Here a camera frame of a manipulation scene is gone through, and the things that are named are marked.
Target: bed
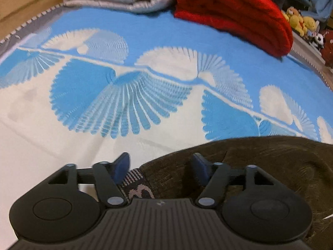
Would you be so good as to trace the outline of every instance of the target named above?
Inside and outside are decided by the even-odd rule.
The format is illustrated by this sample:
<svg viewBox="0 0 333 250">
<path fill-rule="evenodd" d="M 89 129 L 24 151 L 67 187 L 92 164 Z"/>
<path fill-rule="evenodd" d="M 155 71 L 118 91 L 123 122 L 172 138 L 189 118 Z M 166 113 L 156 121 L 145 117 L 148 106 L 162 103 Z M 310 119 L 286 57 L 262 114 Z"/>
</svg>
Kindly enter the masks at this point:
<svg viewBox="0 0 333 250">
<path fill-rule="evenodd" d="M 89 167 L 127 151 L 137 168 L 248 136 L 333 142 L 332 91 L 294 56 L 273 58 L 172 10 L 59 4 L 31 17 L 0 41 L 2 249 L 15 241 L 11 204 L 69 162 Z"/>
</svg>

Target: brown pants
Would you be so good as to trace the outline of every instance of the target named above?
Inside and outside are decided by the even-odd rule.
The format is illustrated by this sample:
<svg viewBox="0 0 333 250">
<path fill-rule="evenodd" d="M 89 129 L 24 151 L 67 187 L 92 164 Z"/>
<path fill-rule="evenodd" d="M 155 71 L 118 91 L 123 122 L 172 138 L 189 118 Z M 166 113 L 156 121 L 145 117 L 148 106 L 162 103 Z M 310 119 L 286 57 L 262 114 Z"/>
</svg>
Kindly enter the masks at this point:
<svg viewBox="0 0 333 250">
<path fill-rule="evenodd" d="M 315 250 L 333 249 L 333 146 L 298 137 L 249 137 L 207 143 L 178 151 L 140 167 L 155 198 L 196 198 L 197 185 L 189 160 L 201 153 L 211 162 L 232 168 L 255 164 L 307 200 L 313 224 L 305 238 Z"/>
</svg>

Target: metal screw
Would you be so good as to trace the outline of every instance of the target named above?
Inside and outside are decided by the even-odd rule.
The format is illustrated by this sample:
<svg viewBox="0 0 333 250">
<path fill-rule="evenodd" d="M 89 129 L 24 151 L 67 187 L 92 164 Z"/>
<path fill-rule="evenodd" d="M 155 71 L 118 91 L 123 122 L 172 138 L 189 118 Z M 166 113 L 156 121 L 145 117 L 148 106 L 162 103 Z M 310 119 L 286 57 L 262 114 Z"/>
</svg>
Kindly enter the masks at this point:
<svg viewBox="0 0 333 250">
<path fill-rule="evenodd" d="M 202 206 L 208 207 L 213 205 L 215 203 L 215 200 L 210 197 L 203 197 L 199 199 L 198 203 Z"/>
<path fill-rule="evenodd" d="M 112 196 L 112 197 L 108 198 L 108 203 L 110 205 L 114 205 L 114 206 L 120 205 L 123 202 L 124 202 L 124 200 L 119 196 Z"/>
</svg>

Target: panda plush toy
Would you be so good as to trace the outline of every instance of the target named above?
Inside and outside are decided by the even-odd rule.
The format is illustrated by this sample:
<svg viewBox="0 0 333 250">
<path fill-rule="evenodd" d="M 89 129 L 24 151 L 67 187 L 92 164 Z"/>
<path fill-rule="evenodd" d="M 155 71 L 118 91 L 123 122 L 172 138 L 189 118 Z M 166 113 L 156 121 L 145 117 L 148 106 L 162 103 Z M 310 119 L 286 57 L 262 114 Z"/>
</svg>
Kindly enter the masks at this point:
<svg viewBox="0 0 333 250">
<path fill-rule="evenodd" d="M 324 49 L 324 42 L 325 39 L 323 35 L 318 33 L 316 36 L 312 38 L 310 44 L 318 51 L 320 51 L 321 49 Z"/>
</svg>

